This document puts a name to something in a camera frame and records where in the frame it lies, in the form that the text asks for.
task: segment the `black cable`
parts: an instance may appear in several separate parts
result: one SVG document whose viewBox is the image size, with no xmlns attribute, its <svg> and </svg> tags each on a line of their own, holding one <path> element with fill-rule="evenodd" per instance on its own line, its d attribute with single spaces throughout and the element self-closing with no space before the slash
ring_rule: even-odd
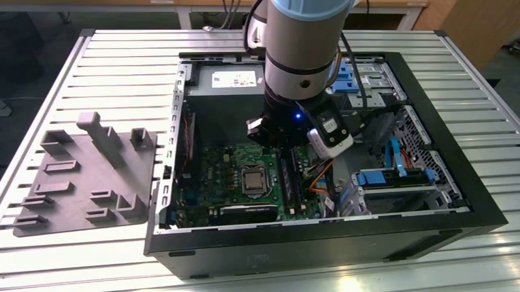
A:
<svg viewBox="0 0 520 292">
<path fill-rule="evenodd" d="M 231 5 L 228 6 L 228 11 L 225 10 L 225 19 L 224 19 L 224 23 L 221 23 L 221 26 L 215 28 L 216 30 L 220 30 L 220 29 L 224 29 L 225 28 L 225 25 L 227 25 L 227 21 L 228 21 L 228 17 L 231 16 L 231 12 L 232 12 L 232 5 L 235 5 L 235 0 L 231 0 Z"/>
<path fill-rule="evenodd" d="M 231 14 L 231 19 L 229 19 L 229 21 L 228 21 L 228 24 L 227 24 L 227 29 L 229 29 L 229 28 L 231 28 L 231 24 L 232 24 L 232 20 L 235 19 L 235 15 L 236 15 L 237 7 L 240 6 L 240 1 L 241 1 L 241 0 L 237 0 L 237 3 L 236 3 L 235 10 L 232 11 L 232 14 Z"/>
<path fill-rule="evenodd" d="M 366 111 L 367 111 L 367 97 L 366 97 L 364 87 L 363 87 L 363 84 L 360 82 L 359 70 L 356 70 L 354 53 L 351 52 L 347 38 L 344 38 L 344 35 L 342 34 L 342 32 L 339 33 L 339 37 L 340 37 L 342 45 L 344 46 L 347 53 L 348 53 L 351 69 L 354 71 L 354 77 L 355 77 L 356 85 L 358 85 L 359 91 L 360 91 L 360 99 L 363 101 L 362 115 L 364 115 Z"/>
<path fill-rule="evenodd" d="M 247 14 L 245 24 L 243 25 L 243 49 L 245 50 L 247 54 L 251 54 L 251 48 L 249 45 L 247 44 L 247 33 L 249 30 L 251 17 L 257 6 L 260 6 L 261 1 L 263 0 L 256 0 L 256 2 L 252 4 L 251 11 Z"/>
</svg>

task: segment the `floor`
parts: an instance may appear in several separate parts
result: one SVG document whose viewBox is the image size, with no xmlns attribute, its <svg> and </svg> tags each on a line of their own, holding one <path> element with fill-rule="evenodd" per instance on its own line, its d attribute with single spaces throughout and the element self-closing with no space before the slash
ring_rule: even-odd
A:
<svg viewBox="0 0 520 292">
<path fill-rule="evenodd" d="M 82 28 L 179 29 L 177 18 L 167 12 L 72 13 L 69 17 L 70 23 L 62 25 L 56 13 L 30 13 L 30 18 L 45 41 L 45 46 L 37 52 L 44 74 L 26 84 L 13 84 L 0 76 L 0 99 L 13 111 L 9 117 L 0 117 L 0 177 L 52 87 L 80 30 Z M 216 26 L 223 16 L 204 15 L 203 17 L 192 13 L 191 20 L 193 28 L 201 28 L 207 24 Z M 241 16 L 236 15 L 232 27 L 239 28 L 240 22 Z M 485 78 L 501 79 L 495 91 L 520 115 L 520 55 L 511 56 L 506 50 L 501 50 L 481 73 Z"/>
</svg>

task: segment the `orange wire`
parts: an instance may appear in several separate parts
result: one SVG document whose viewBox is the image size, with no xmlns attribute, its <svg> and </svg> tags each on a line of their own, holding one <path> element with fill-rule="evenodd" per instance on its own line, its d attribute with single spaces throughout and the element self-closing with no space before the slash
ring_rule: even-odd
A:
<svg viewBox="0 0 520 292">
<path fill-rule="evenodd" d="M 310 189 L 312 192 L 328 194 L 324 189 Z"/>
<path fill-rule="evenodd" d="M 331 160 L 331 161 L 328 162 L 328 164 L 323 167 L 322 171 L 319 172 L 318 176 L 315 177 L 315 180 L 311 182 L 310 187 L 308 187 L 308 190 L 310 190 L 310 191 L 312 190 L 312 188 L 314 188 L 314 186 L 315 186 L 315 183 L 318 182 L 319 178 L 323 176 L 326 170 L 327 170 L 327 169 L 330 168 L 330 166 L 332 165 L 332 162 L 334 162 L 334 160 Z"/>
<path fill-rule="evenodd" d="M 405 158 L 406 167 L 413 167 L 413 163 L 411 163 L 411 160 L 409 159 L 406 151 L 400 150 L 400 154 L 402 154 L 402 156 Z"/>
</svg>

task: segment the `wooden cabinet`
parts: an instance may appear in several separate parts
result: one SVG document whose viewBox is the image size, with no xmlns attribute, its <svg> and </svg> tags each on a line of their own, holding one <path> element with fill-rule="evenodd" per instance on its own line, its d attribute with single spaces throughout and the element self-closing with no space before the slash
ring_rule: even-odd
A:
<svg viewBox="0 0 520 292">
<path fill-rule="evenodd" d="M 477 68 L 520 29 L 518 0 L 431 0 L 414 30 L 443 30 Z"/>
</svg>

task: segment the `slotted metal surface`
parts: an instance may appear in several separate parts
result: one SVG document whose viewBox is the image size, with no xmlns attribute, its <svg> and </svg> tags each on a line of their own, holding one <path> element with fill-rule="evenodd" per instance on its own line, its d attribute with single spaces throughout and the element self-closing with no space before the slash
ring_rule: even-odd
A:
<svg viewBox="0 0 520 292">
<path fill-rule="evenodd" d="M 355 51 L 402 53 L 509 224 L 425 257 L 396 263 L 181 282 L 141 255 L 145 225 L 11 235 L 29 191 L 45 130 L 78 134 L 73 121 L 96 110 L 117 132 L 165 127 L 179 52 L 240 51 L 241 32 L 97 30 L 77 40 L 0 191 L 0 289 L 93 291 L 164 288 L 223 291 L 517 291 L 520 287 L 520 135 L 517 118 L 447 38 L 431 32 L 344 32 Z M 163 152 L 157 149 L 156 161 Z M 153 176 L 160 175 L 160 163 Z"/>
</svg>

